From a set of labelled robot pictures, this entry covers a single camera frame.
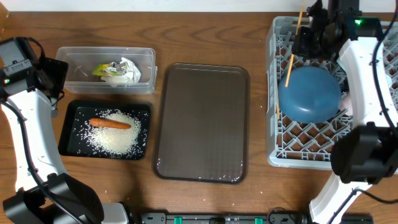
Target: green led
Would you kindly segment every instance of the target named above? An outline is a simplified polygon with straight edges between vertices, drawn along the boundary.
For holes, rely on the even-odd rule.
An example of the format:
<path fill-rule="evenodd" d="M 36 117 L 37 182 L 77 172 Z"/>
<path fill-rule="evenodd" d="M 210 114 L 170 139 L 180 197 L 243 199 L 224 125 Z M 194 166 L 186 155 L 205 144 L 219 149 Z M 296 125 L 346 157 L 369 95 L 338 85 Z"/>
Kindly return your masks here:
<path fill-rule="evenodd" d="M 356 19 L 356 20 L 355 20 L 355 23 L 356 23 L 357 25 L 361 25 L 362 20 L 361 20 L 361 19 Z"/>

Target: black tray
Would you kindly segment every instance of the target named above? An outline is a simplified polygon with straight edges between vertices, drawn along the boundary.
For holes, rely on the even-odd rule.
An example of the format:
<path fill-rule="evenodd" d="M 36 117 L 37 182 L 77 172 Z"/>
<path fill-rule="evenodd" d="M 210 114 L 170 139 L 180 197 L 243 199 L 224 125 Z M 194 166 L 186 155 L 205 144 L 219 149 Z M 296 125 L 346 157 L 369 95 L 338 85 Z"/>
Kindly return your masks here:
<path fill-rule="evenodd" d="M 249 75 L 241 67 L 169 67 L 153 168 L 163 179 L 237 184 L 247 167 Z"/>
<path fill-rule="evenodd" d="M 87 145 L 85 140 L 81 140 L 81 137 L 77 136 L 77 130 L 80 130 L 81 126 L 84 126 L 85 121 L 91 118 L 97 118 L 97 113 L 106 110 L 120 110 L 123 113 L 129 113 L 141 122 L 141 130 L 137 137 L 137 144 L 131 148 L 132 150 L 136 149 L 138 153 L 122 156 L 112 156 L 105 152 L 96 152 L 94 154 L 94 147 Z M 58 151 L 63 156 L 138 160 L 144 157 L 146 151 L 149 121 L 150 108 L 148 105 L 115 105 L 111 103 L 74 100 L 68 105 L 60 142 L 58 144 Z"/>

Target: blue round object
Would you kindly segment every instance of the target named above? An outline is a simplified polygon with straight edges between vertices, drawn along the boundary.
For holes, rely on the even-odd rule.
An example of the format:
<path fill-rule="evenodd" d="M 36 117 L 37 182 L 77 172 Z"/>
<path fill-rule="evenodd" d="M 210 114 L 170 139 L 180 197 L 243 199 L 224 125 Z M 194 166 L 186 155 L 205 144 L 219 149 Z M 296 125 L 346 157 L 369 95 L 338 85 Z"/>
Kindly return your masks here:
<path fill-rule="evenodd" d="M 340 86 L 328 71 L 318 67 L 292 70 L 289 86 L 287 76 L 279 82 L 279 107 L 290 119 L 302 123 L 321 123 L 338 111 Z"/>

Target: wood grain surface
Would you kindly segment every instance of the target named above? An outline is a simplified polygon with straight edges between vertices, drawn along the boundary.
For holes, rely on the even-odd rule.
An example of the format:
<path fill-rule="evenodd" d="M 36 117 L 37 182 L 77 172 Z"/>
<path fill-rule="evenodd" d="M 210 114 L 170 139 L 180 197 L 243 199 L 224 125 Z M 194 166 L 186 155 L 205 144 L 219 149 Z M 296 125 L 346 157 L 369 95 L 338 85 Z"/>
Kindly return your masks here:
<path fill-rule="evenodd" d="M 268 213 L 274 207 L 303 212 L 324 186 L 330 171 L 272 167 L 266 160 L 267 78 L 265 38 L 275 16 L 297 13 L 12 12 L 4 37 L 30 36 L 55 57 L 63 46 L 151 47 L 158 74 L 153 95 L 74 95 L 66 92 L 52 120 L 59 140 L 67 105 L 74 99 L 145 102 L 153 107 L 145 158 L 120 161 L 62 157 L 70 175 L 92 187 L 104 202 L 123 201 L 136 212 Z M 176 62 L 237 65 L 251 76 L 249 164 L 239 185 L 162 180 L 152 171 L 160 92 L 166 68 Z M 11 131 L 0 113 L 0 195 L 15 194 L 16 160 Z M 398 198 L 398 177 L 370 189 Z M 397 223 L 398 205 L 362 195 L 351 213 L 370 213 L 376 223 Z M 0 208 L 0 222 L 9 222 Z"/>

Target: carrot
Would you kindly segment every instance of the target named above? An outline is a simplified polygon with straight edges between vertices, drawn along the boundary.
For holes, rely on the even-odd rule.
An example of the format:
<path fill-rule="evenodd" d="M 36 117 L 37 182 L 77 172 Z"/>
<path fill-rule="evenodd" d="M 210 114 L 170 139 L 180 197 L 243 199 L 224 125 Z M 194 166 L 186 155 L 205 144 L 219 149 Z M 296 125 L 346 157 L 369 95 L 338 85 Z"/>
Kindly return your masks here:
<path fill-rule="evenodd" d="M 130 124 L 125 124 L 122 122 L 112 121 L 103 118 L 91 118 L 90 124 L 94 127 L 102 127 L 102 128 L 118 128 L 118 129 L 131 128 Z"/>

